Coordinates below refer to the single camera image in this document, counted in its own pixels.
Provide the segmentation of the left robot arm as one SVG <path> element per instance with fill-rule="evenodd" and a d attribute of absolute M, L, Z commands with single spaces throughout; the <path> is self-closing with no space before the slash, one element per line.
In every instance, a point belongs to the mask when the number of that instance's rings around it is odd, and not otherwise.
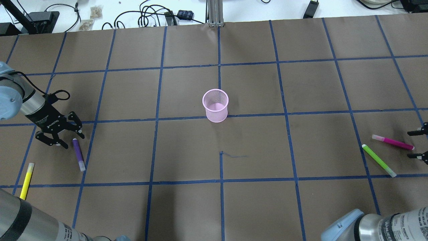
<path fill-rule="evenodd" d="M 40 131 L 36 138 L 48 146 L 68 145 L 59 134 L 68 130 L 82 139 L 82 122 L 72 111 L 61 114 L 55 107 L 55 94 L 36 87 L 22 72 L 1 62 L 1 119 L 11 119 L 21 112 Z M 92 238 L 33 207 L 23 198 L 1 190 L 2 241 L 91 241 Z"/>

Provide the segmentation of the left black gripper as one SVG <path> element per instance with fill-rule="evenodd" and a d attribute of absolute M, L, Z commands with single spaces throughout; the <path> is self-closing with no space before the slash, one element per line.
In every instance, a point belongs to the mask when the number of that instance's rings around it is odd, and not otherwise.
<path fill-rule="evenodd" d="M 83 124 L 74 111 L 71 111 L 66 117 L 51 104 L 45 103 L 40 109 L 29 114 L 28 119 L 41 129 L 36 132 L 35 138 L 48 146 L 69 148 L 69 145 L 59 138 L 58 133 L 63 130 L 74 132 L 81 139 L 85 139 L 82 132 Z M 53 133 L 52 138 L 46 136 L 45 133 Z"/>

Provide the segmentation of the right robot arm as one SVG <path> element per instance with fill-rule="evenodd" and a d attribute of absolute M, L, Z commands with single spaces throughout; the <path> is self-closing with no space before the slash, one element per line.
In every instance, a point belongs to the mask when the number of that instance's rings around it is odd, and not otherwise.
<path fill-rule="evenodd" d="M 427 135 L 427 125 L 427 122 L 423 123 L 422 127 L 409 131 L 408 135 Z M 411 145 L 382 136 L 373 135 L 372 138 L 403 149 L 414 149 Z M 390 177 L 397 176 L 369 146 L 363 144 L 362 149 L 387 171 Z M 427 165 L 427 151 L 410 153 L 407 156 L 411 159 L 418 159 Z M 354 209 L 324 230 L 321 233 L 321 241 L 427 241 L 427 218 L 427 207 L 385 217 L 364 214 L 361 210 Z"/>

